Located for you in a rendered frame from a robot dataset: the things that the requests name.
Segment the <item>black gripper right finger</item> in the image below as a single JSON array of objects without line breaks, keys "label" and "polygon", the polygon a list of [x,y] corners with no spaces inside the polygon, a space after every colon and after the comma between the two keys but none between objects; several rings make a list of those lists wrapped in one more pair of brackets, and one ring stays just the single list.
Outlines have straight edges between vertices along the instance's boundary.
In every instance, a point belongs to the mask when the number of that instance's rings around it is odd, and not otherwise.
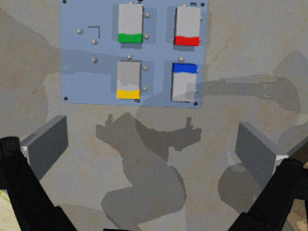
[{"label": "black gripper right finger", "polygon": [[281,231],[295,199],[305,200],[308,221],[308,168],[249,122],[239,122],[235,153],[262,192],[227,231]]}]

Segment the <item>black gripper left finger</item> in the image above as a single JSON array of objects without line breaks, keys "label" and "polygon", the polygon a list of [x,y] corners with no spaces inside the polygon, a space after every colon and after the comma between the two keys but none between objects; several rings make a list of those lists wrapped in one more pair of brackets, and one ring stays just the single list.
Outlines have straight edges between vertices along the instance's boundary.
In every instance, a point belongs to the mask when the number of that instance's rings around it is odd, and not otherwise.
[{"label": "black gripper left finger", "polygon": [[7,190],[21,231],[77,231],[39,182],[67,148],[66,115],[56,115],[23,141],[0,139],[0,190]]}]

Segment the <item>grey metal blank with yellow end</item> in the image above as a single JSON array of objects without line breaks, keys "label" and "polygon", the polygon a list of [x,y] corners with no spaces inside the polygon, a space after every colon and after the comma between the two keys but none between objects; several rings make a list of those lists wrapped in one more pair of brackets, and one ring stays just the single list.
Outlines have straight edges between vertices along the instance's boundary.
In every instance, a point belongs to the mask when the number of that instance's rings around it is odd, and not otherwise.
[{"label": "grey metal blank with yellow end", "polygon": [[141,61],[117,61],[116,98],[140,99]]}]

